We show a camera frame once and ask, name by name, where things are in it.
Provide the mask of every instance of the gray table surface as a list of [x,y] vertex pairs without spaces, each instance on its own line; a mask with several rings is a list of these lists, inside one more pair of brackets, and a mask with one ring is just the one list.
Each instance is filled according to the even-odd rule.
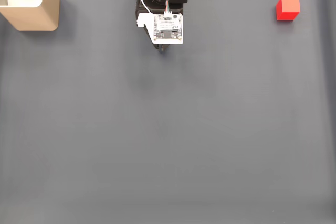
[[163,55],[135,1],[0,18],[0,223],[336,223],[336,0],[189,0]]

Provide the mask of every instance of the cardboard box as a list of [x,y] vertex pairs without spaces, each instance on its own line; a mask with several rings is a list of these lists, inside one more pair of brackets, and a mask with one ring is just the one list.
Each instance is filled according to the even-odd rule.
[[0,13],[19,31],[53,31],[58,27],[59,2],[42,0],[37,7],[20,7],[0,0]]

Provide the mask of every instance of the circuit board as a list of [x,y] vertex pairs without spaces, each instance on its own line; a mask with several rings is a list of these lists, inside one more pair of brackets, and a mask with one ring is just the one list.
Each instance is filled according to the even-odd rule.
[[182,26],[182,14],[154,14],[154,40],[181,40]]

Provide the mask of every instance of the white circuit board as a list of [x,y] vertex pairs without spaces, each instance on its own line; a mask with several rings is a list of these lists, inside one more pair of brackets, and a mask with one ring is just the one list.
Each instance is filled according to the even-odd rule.
[[137,23],[138,27],[146,27],[154,44],[183,43],[182,14],[140,13]]

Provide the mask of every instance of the red cube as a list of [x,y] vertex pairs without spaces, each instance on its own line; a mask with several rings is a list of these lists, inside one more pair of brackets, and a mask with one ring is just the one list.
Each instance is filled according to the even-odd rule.
[[294,20],[300,13],[300,0],[279,0],[277,4],[278,20]]

